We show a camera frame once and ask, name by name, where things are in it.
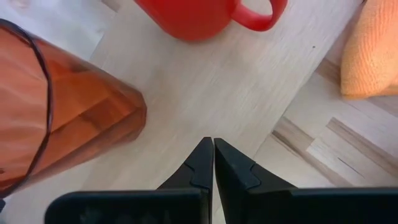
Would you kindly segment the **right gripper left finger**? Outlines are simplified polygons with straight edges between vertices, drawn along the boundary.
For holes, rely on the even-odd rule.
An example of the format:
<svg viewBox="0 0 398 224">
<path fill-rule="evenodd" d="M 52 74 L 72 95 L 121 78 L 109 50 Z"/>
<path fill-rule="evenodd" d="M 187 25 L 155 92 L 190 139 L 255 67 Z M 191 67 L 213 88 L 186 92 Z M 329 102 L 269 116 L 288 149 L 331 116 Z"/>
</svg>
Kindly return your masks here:
<svg viewBox="0 0 398 224">
<path fill-rule="evenodd" d="M 48 206 L 44 224 L 210 224 L 213 161 L 205 137 L 157 189 L 70 192 Z"/>
</svg>

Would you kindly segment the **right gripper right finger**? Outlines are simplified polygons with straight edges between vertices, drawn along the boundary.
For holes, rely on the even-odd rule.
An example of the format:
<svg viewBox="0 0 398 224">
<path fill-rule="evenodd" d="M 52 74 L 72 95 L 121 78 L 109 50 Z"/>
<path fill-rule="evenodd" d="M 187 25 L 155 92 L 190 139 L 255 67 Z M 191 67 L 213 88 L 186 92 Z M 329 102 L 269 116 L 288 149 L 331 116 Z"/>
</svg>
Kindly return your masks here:
<svg viewBox="0 0 398 224">
<path fill-rule="evenodd" d="M 298 188 L 225 140 L 214 145 L 226 224 L 398 224 L 398 187 Z"/>
</svg>

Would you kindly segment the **amber faceted glass tumbler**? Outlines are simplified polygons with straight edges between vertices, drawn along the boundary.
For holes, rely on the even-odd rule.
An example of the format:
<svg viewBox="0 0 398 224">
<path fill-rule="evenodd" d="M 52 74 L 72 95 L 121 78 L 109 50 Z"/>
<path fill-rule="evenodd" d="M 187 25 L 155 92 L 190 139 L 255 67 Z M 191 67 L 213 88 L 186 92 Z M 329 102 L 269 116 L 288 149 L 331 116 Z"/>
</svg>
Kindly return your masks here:
<svg viewBox="0 0 398 224">
<path fill-rule="evenodd" d="M 134 140 L 146 112 L 132 86 L 0 19 L 0 198 Z"/>
</svg>

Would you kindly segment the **red mug with handle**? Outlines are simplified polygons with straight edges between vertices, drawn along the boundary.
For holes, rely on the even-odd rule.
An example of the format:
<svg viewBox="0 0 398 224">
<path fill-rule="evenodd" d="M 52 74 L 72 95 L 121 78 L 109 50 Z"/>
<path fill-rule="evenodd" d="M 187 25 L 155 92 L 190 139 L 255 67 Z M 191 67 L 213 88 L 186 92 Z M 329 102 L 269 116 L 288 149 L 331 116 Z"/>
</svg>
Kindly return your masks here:
<svg viewBox="0 0 398 224">
<path fill-rule="evenodd" d="M 176 39 L 198 41 L 221 32 L 231 21 L 264 32 L 271 29 L 284 12 L 288 0 L 267 0 L 272 13 L 259 14 L 242 0 L 134 0 L 166 33 Z"/>
</svg>

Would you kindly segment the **orange cloth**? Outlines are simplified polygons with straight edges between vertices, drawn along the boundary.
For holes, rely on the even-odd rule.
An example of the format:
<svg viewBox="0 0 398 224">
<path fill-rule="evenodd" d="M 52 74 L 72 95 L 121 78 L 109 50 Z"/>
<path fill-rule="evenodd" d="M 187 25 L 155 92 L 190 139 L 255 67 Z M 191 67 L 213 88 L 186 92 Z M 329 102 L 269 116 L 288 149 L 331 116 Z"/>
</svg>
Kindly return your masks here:
<svg viewBox="0 0 398 224">
<path fill-rule="evenodd" d="M 366 0 L 343 51 L 340 89 L 351 100 L 398 95 L 398 0 Z"/>
</svg>

